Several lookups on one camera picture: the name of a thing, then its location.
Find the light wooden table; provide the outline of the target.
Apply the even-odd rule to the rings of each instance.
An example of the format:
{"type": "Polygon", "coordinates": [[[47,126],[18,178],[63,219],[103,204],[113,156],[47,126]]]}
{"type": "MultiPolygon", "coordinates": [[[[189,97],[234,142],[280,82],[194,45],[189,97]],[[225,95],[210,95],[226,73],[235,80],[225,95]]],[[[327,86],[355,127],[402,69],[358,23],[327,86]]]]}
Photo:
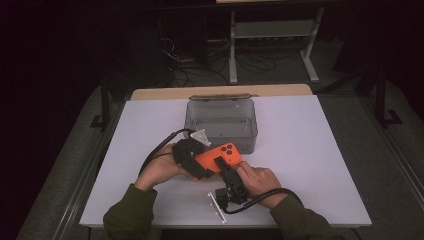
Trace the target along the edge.
{"type": "Polygon", "coordinates": [[[254,96],[298,96],[312,95],[311,88],[306,84],[277,85],[242,85],[242,86],[209,86],[184,88],[137,89],[130,100],[163,100],[188,99],[193,95],[239,95],[254,96]]]}

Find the black metal stand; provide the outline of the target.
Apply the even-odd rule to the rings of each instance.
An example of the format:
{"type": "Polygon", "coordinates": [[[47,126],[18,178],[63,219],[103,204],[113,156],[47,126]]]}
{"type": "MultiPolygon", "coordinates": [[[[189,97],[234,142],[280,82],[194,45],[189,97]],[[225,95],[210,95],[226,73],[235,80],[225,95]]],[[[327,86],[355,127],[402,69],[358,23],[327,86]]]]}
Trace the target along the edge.
{"type": "Polygon", "coordinates": [[[100,97],[101,97],[101,114],[94,116],[90,124],[90,127],[99,128],[101,132],[104,132],[110,120],[109,85],[106,78],[103,78],[101,81],[100,97]]]}
{"type": "Polygon", "coordinates": [[[385,110],[386,76],[381,67],[377,68],[375,116],[379,124],[386,128],[388,125],[402,124],[402,120],[394,110],[385,110]]]}

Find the person's right hand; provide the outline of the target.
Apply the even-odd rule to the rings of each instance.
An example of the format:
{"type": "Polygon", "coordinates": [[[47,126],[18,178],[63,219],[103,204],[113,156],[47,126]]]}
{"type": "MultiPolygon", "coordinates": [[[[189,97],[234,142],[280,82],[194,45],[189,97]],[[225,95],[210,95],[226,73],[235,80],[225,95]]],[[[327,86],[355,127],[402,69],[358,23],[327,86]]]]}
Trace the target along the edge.
{"type": "MultiPolygon", "coordinates": [[[[252,167],[247,162],[242,161],[235,166],[235,170],[252,197],[258,197],[270,190],[281,188],[280,181],[268,168],[252,167]]],[[[287,194],[278,193],[261,200],[259,204],[272,209],[286,197],[287,194]]]]}

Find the clear plastic storage box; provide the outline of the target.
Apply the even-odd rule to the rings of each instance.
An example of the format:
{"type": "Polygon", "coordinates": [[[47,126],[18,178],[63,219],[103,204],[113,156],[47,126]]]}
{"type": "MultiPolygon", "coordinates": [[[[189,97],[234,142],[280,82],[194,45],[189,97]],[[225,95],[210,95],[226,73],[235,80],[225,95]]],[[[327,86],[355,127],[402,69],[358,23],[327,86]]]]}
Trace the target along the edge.
{"type": "Polygon", "coordinates": [[[258,135],[254,101],[249,94],[192,96],[184,127],[204,129],[210,148],[234,143],[241,154],[251,154],[258,135]]]}

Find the white metal desk frame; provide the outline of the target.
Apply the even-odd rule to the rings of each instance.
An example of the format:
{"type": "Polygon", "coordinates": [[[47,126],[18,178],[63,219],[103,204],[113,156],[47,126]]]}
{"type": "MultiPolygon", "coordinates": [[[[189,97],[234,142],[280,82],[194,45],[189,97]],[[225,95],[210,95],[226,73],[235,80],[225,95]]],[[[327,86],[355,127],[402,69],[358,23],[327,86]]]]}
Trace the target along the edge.
{"type": "Polygon", "coordinates": [[[237,85],[237,64],[235,58],[235,42],[237,39],[248,38],[281,38],[281,37],[307,37],[307,46],[299,51],[304,67],[312,83],[318,83],[319,77],[310,60],[315,39],[321,24],[325,8],[319,7],[315,16],[305,20],[278,20],[278,21],[242,21],[236,20],[236,11],[231,11],[230,16],[230,56],[229,77],[230,84],[237,85]]]}

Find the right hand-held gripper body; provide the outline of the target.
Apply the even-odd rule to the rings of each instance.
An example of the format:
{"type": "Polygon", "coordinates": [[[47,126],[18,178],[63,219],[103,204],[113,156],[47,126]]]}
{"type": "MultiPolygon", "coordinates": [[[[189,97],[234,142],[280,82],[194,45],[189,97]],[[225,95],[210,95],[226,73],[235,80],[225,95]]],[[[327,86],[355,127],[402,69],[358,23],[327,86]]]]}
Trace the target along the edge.
{"type": "Polygon", "coordinates": [[[240,176],[232,167],[222,167],[220,176],[225,183],[225,187],[216,189],[215,193],[209,192],[208,197],[211,199],[210,206],[215,209],[215,215],[221,219],[222,224],[226,224],[225,214],[236,214],[248,208],[245,205],[248,193],[240,176]],[[229,203],[236,203],[242,205],[242,207],[228,211],[229,203]]]}

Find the metal floor rail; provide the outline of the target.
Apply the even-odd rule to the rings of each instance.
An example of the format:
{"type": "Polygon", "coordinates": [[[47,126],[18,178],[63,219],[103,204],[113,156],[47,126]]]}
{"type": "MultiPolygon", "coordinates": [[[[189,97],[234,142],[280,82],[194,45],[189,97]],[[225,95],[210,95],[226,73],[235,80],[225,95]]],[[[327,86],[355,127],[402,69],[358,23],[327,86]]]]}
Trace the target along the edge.
{"type": "Polygon", "coordinates": [[[390,125],[402,124],[402,120],[394,110],[388,111],[388,119],[384,117],[385,114],[382,114],[384,118],[379,120],[378,114],[376,113],[377,109],[373,107],[368,99],[360,98],[360,103],[366,111],[367,115],[371,118],[372,123],[374,124],[379,134],[382,136],[384,142],[389,147],[390,152],[394,156],[395,162],[398,165],[398,168],[400,169],[406,183],[410,187],[413,196],[415,197],[420,207],[424,210],[424,184],[413,170],[405,154],[402,152],[401,148],[395,141],[395,138],[388,129],[390,125]]]}
{"type": "Polygon", "coordinates": [[[88,239],[90,230],[79,224],[97,172],[107,152],[117,121],[122,113],[122,102],[111,102],[110,119],[105,128],[92,127],[102,117],[100,102],[88,101],[77,118],[57,164],[52,169],[55,179],[55,196],[64,203],[58,211],[57,225],[51,240],[70,240],[72,236],[88,239]]]}

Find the orange phone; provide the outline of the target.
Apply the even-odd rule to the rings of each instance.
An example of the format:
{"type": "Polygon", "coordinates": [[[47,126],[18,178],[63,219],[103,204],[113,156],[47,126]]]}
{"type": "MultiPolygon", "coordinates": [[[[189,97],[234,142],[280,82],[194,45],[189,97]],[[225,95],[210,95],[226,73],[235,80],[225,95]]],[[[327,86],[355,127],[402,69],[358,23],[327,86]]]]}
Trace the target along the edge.
{"type": "Polygon", "coordinates": [[[217,174],[219,169],[214,162],[217,157],[223,157],[224,160],[232,167],[242,161],[242,157],[233,143],[226,143],[211,150],[208,150],[195,157],[195,160],[203,167],[208,168],[217,174]]]}

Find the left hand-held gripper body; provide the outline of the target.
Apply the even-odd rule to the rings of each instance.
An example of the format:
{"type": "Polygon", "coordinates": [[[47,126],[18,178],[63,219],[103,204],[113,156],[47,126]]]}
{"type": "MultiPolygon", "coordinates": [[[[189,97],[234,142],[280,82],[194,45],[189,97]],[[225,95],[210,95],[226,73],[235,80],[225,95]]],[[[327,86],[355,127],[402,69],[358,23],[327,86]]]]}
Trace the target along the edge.
{"type": "Polygon", "coordinates": [[[196,161],[195,157],[197,155],[205,152],[206,148],[211,145],[211,142],[208,140],[204,129],[198,131],[194,131],[192,129],[180,129],[173,132],[171,134],[171,138],[174,138],[181,132],[188,132],[189,137],[179,140],[172,147],[172,154],[175,162],[191,175],[191,163],[196,161]]]}

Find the white board sheet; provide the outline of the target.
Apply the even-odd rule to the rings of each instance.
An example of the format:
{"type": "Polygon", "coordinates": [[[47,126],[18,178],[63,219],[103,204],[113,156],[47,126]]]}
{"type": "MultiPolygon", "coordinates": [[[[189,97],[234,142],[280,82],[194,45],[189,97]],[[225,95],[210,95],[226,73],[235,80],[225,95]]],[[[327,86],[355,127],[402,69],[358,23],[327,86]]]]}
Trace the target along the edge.
{"type": "MultiPolygon", "coordinates": [[[[334,227],[369,226],[361,200],[317,97],[276,96],[254,100],[258,136],[245,161],[271,169],[305,207],[334,227]]],[[[83,211],[80,223],[103,225],[103,216],[138,176],[146,156],[184,125],[184,99],[126,103],[83,211]]],[[[218,177],[193,181],[175,177],[158,186],[154,225],[163,228],[267,228],[275,222],[255,205],[234,215],[218,215],[210,193],[222,187],[218,177]]]]}

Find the person's left hand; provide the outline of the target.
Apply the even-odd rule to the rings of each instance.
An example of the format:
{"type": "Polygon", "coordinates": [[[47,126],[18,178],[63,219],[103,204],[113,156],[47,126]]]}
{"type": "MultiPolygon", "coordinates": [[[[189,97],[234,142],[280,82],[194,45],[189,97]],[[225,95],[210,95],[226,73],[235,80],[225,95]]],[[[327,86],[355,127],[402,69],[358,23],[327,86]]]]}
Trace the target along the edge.
{"type": "Polygon", "coordinates": [[[191,175],[175,162],[172,147],[173,144],[168,144],[154,155],[153,160],[135,181],[134,186],[137,189],[151,191],[156,185],[165,183],[176,176],[191,178],[191,175]]]}

